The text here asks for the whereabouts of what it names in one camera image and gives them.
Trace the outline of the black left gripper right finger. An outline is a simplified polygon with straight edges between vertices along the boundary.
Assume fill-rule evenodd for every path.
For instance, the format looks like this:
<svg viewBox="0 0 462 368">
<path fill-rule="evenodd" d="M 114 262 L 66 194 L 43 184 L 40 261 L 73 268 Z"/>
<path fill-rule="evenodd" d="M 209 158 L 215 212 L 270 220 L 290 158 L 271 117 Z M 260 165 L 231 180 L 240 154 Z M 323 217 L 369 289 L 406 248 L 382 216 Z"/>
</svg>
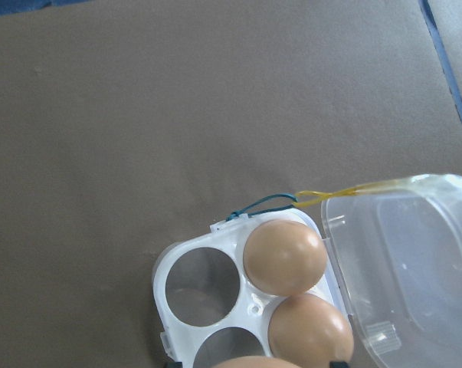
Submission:
<svg viewBox="0 0 462 368">
<path fill-rule="evenodd" d="M 345 361 L 332 361 L 329 363 L 329 368 L 349 368 L 349 364 Z"/>
</svg>

